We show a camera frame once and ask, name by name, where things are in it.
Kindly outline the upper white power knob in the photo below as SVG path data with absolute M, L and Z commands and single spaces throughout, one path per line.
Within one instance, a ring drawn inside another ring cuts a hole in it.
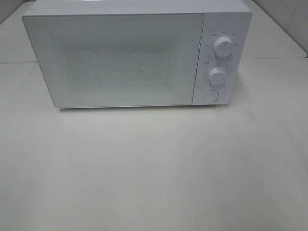
M 214 41 L 213 45 L 215 55 L 224 58 L 233 52 L 234 41 L 229 36 L 221 36 Z

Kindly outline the white microwave oven body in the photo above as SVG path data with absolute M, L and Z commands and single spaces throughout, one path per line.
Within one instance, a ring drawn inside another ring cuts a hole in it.
M 252 12 L 240 0 L 38 0 L 23 17 L 180 13 L 204 15 L 193 98 L 192 103 L 186 106 L 227 104 L 252 19 Z M 233 52 L 224 58 L 215 55 L 213 45 L 221 36 L 229 36 L 234 41 Z M 225 82 L 219 86 L 211 85 L 208 80 L 208 72 L 216 67 L 225 69 L 227 73 Z M 209 90 L 219 93 L 214 103 L 204 99 Z

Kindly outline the white microwave door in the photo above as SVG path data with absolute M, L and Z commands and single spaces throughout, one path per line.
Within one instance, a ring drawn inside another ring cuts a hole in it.
M 202 13 L 24 16 L 57 108 L 190 105 Z

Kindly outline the white timer knob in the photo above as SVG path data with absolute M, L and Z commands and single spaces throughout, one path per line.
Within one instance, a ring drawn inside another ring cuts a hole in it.
M 222 85 L 227 77 L 226 70 L 223 68 L 213 68 L 208 72 L 209 83 L 213 86 Z

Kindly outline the round white door button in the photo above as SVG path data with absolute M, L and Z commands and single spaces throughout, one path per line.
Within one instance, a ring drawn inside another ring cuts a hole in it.
M 219 93 L 216 90 L 209 90 L 204 95 L 204 99 L 210 103 L 216 102 L 218 98 L 219 98 Z

